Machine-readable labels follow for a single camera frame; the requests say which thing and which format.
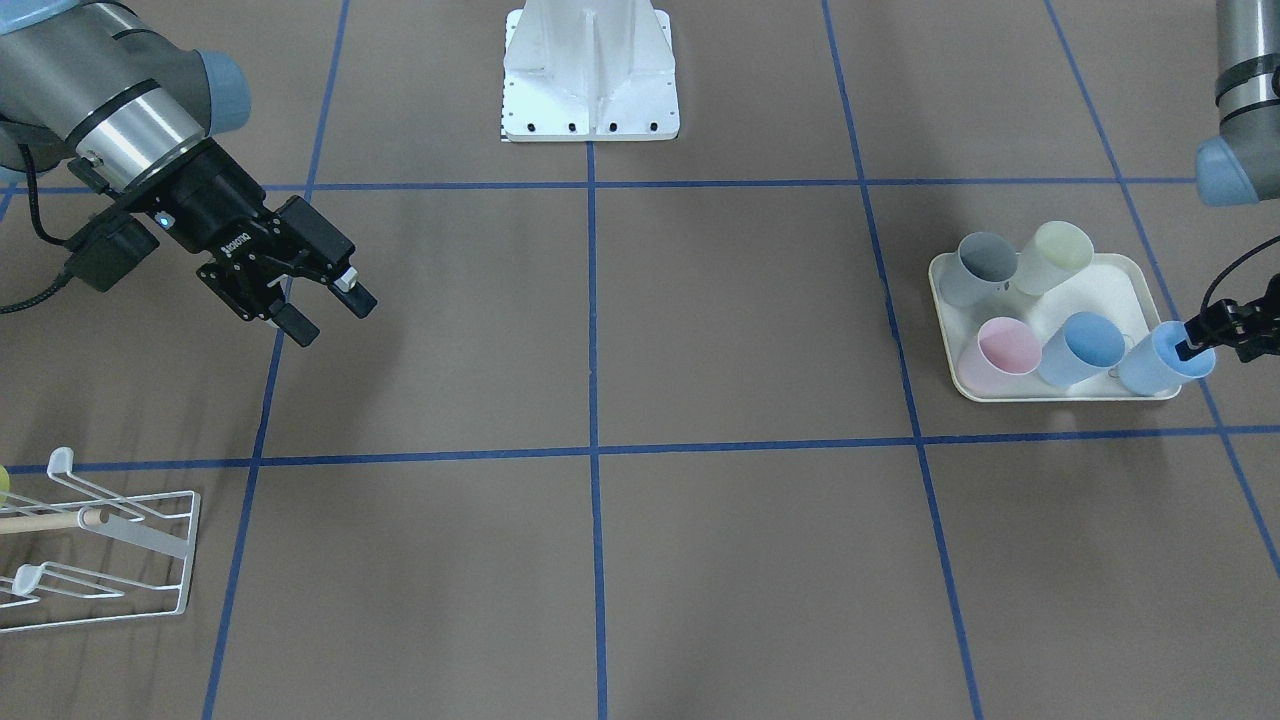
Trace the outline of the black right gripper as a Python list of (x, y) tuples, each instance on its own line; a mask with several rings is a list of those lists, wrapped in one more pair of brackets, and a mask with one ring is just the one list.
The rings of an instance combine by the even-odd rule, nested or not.
[(266, 193), (216, 141), (200, 140), (151, 176), (118, 195), (120, 208), (155, 222), (187, 252), (212, 259), (197, 270), (244, 322), (262, 320), (308, 347), (320, 329), (285, 297), (288, 277), (326, 287), (351, 314), (365, 319), (378, 305), (351, 263), (355, 243), (301, 196), (275, 211), (284, 258), (247, 255), (269, 238)]

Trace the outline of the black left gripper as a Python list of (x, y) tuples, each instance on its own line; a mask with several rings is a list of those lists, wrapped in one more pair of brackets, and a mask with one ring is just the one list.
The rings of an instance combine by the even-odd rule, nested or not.
[(1189, 363), (1211, 348), (1229, 347), (1240, 363), (1279, 355), (1279, 282), (1272, 278), (1260, 299), (1248, 304), (1219, 300), (1184, 324), (1187, 338), (1175, 345), (1179, 360)]

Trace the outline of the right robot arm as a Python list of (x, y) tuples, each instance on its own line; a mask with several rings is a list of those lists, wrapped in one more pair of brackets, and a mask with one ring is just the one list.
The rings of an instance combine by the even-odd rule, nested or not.
[(285, 279), (326, 287), (358, 318), (375, 309), (349, 238), (302, 197), (269, 209), (219, 145), (251, 114), (233, 58), (186, 51), (119, 1), (5, 1), (1, 70), (3, 182), (26, 184), (35, 233), (67, 251), (52, 283), (5, 314), (72, 281), (110, 290), (157, 247), (154, 228), (207, 254), (198, 278), (238, 318), (302, 347), (319, 331)]

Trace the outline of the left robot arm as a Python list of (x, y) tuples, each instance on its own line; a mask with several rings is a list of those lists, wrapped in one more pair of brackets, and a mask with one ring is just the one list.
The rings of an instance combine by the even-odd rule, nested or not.
[[(1216, 18), (1219, 132), (1196, 151), (1198, 195), (1211, 208), (1271, 201), (1279, 196), (1279, 4), (1219, 1)], [(1184, 325), (1187, 340), (1176, 346), (1181, 360), (1216, 347), (1231, 348), (1242, 363), (1277, 355), (1277, 277), (1252, 301), (1215, 296), (1235, 269), (1275, 247), (1277, 240), (1267, 240), (1213, 278)]]

